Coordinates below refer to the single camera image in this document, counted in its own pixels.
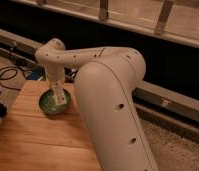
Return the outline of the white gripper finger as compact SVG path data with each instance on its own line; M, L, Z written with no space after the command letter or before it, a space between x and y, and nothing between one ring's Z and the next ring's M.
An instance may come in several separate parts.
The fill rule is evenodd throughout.
M46 80L46 85L47 85L48 89L52 88L52 83L48 80Z
M62 89L65 89L65 83L64 82L59 82L59 84L60 84L60 87L62 88Z

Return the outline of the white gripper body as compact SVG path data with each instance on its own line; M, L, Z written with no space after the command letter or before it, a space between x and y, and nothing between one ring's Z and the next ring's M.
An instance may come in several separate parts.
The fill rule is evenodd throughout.
M46 77L50 84L65 83L65 70L60 65L45 65Z

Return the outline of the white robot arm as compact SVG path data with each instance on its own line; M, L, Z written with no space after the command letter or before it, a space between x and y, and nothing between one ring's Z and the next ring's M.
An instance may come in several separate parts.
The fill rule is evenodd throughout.
M59 86L64 70L78 71L74 93L102 171L159 171L132 92L143 80L143 56L130 47L67 50L51 39L35 51L50 83Z

